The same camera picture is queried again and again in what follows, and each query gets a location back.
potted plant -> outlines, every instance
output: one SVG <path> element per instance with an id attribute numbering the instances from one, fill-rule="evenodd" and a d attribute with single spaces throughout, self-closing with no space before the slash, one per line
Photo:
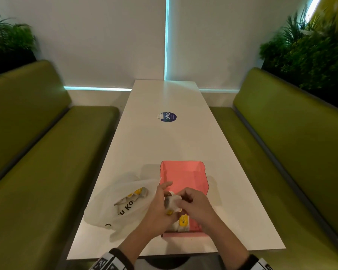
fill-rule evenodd
<path id="1" fill-rule="evenodd" d="M 0 74 L 36 61 L 30 26 L 0 19 Z"/>
<path id="2" fill-rule="evenodd" d="M 261 45 L 263 69 L 338 107 L 338 16 L 306 22 L 306 10 Z"/>

yellow label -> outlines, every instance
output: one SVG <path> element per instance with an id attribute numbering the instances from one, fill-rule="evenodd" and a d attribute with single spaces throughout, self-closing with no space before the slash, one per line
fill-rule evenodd
<path id="1" fill-rule="evenodd" d="M 188 226 L 188 215 L 182 215 L 180 218 L 179 218 L 179 225 L 180 226 Z"/>
<path id="2" fill-rule="evenodd" d="M 134 193 L 139 195 L 139 194 L 142 193 L 142 189 L 143 189 L 143 188 L 137 189 Z"/>

sleeve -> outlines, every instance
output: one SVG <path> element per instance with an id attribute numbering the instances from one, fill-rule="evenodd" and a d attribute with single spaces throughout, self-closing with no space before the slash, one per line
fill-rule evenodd
<path id="1" fill-rule="evenodd" d="M 264 259 L 258 259 L 250 255 L 246 262 L 238 270 L 273 270 Z"/>
<path id="2" fill-rule="evenodd" d="M 133 264 L 117 248 L 105 253 L 89 270 L 134 270 Z"/>

hand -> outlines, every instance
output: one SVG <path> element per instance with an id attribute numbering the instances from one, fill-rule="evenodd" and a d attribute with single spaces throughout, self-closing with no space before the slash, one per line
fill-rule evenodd
<path id="1" fill-rule="evenodd" d="M 205 233 L 208 232 L 210 224 L 220 221 L 220 218 L 203 192 L 185 188 L 176 195 L 182 197 L 182 200 L 177 201 L 177 206 L 183 209 L 181 214 L 187 214 L 196 220 L 202 226 Z"/>
<path id="2" fill-rule="evenodd" d="M 156 188 L 155 197 L 139 224 L 141 231 L 146 233 L 150 239 L 163 234 L 181 216 L 180 212 L 167 215 L 164 207 L 164 195 L 168 194 L 168 191 L 164 190 L 172 184 L 173 182 L 166 182 Z"/>

green seat cushion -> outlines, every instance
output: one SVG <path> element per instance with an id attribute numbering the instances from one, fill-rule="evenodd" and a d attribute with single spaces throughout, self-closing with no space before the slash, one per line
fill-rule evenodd
<path id="1" fill-rule="evenodd" d="M 234 105 L 338 233 L 338 109 L 258 68 Z"/>
<path id="2" fill-rule="evenodd" d="M 0 75 L 0 171 L 70 104 L 48 61 Z"/>
<path id="3" fill-rule="evenodd" d="M 254 254 L 275 270 L 338 270 L 338 251 L 233 109 L 211 110 L 286 246 Z"/>
<path id="4" fill-rule="evenodd" d="M 0 269 L 55 269 L 118 115 L 71 108 L 0 181 Z"/>

